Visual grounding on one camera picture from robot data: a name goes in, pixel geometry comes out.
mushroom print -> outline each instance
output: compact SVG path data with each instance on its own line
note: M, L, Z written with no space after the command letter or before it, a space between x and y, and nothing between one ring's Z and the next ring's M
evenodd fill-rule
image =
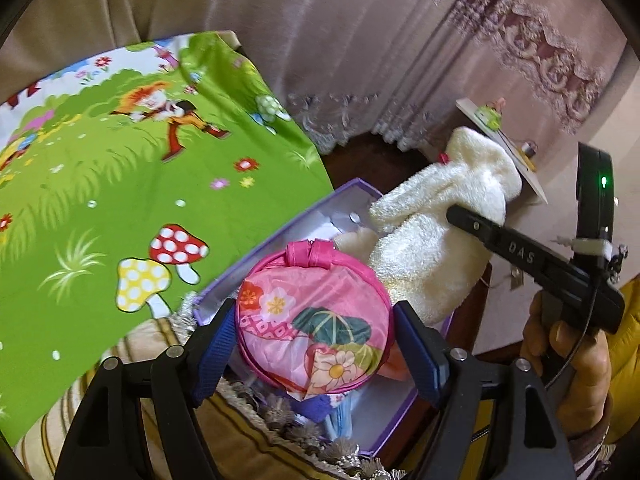
M178 224L162 227L149 246L149 257L152 260L160 264L175 265L178 276L190 285L200 281L200 276L191 268L191 264L207 254L209 248L206 243Z
M126 258L118 264L116 304L123 312L137 312L146 303L153 317L167 317L171 310L158 294L167 290L171 274L164 265L153 260Z

red fabric loop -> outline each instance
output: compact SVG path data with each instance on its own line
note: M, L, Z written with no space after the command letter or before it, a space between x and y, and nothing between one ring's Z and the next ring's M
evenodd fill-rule
M331 269L334 259L334 244L326 240L316 240L311 245L309 253L309 267L322 267Z
M286 265L288 267L303 267L306 269L309 266L310 249L311 242L309 240L290 242L287 244Z

yellow jacket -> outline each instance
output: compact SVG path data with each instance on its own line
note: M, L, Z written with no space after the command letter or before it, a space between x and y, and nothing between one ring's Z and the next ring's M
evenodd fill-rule
M640 418L640 275L620 289L625 316L615 335L608 336L613 416L607 443L617 441Z

human hand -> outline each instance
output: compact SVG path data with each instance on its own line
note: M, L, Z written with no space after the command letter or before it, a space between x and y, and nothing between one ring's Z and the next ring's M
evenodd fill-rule
M542 375L540 358L549 344L565 358L580 337L580 333L564 321L554 323L547 334L542 326L541 310L542 295L539 292L531 303L520 349L520 355L531 362L538 375ZM602 330L598 330L595 336L585 335L571 366L575 369L574 380L556 412L562 430L569 438L589 431L604 412L611 382L611 362L607 338Z

striped sleeve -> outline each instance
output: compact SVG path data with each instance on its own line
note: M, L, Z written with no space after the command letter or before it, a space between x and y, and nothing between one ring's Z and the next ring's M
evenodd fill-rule
M602 445L609 430L611 419L611 398L607 397L600 422L594 428L577 438L569 440L569 450L574 459L575 475L578 480L596 478L601 468Z

